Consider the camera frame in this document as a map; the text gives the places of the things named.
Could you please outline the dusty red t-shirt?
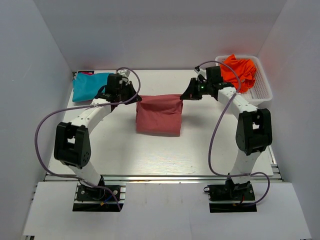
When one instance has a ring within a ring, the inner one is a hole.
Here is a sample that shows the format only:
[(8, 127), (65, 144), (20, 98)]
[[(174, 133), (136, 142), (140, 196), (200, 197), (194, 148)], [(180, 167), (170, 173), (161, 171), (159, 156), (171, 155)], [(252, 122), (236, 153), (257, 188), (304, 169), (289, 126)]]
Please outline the dusty red t-shirt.
[(136, 103), (136, 132), (178, 137), (181, 134), (183, 101), (179, 94), (143, 95)]

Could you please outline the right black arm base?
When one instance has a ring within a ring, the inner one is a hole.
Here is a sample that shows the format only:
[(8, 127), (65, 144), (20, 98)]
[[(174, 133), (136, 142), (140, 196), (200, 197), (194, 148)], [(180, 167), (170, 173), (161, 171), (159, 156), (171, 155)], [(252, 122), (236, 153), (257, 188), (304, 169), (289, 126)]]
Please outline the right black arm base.
[(227, 179), (224, 184), (211, 184), (203, 188), (208, 194), (210, 213), (254, 213), (256, 198), (250, 181), (235, 184)]

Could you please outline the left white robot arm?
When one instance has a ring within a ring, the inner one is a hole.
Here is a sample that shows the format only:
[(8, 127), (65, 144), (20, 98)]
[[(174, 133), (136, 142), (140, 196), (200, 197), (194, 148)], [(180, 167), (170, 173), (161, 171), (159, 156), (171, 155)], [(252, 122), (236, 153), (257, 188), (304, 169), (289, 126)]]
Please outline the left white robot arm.
[(90, 134), (118, 105), (130, 105), (142, 100), (129, 75), (130, 70), (124, 68), (110, 73), (106, 85), (97, 91), (91, 104), (72, 121), (60, 122), (56, 127), (54, 158), (70, 168), (76, 179), (89, 187), (88, 193), (96, 200), (105, 196), (106, 187), (102, 175), (90, 162)]

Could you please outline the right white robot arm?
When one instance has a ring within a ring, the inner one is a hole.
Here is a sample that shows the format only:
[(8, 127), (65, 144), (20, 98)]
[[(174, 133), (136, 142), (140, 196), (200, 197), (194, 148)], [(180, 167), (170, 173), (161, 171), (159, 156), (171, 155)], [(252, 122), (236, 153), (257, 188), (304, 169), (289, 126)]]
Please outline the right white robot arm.
[(194, 71), (197, 76), (191, 78), (180, 100), (199, 101), (204, 95), (209, 95), (237, 119), (235, 142), (238, 153), (231, 172), (226, 175), (232, 183), (225, 187), (226, 195), (236, 200), (243, 195), (242, 184), (250, 181), (258, 157), (272, 143), (271, 113), (249, 103), (238, 93), (237, 87), (225, 82), (219, 66), (206, 69), (196, 66)]

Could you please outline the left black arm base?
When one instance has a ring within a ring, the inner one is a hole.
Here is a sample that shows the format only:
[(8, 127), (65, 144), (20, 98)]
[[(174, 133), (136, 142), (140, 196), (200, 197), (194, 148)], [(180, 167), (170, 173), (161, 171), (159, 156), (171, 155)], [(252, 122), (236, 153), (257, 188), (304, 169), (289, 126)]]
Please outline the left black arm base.
[(126, 187), (124, 185), (107, 185), (106, 187), (115, 195), (120, 208), (109, 191), (79, 183), (75, 190), (72, 211), (91, 213), (120, 212), (125, 203)]

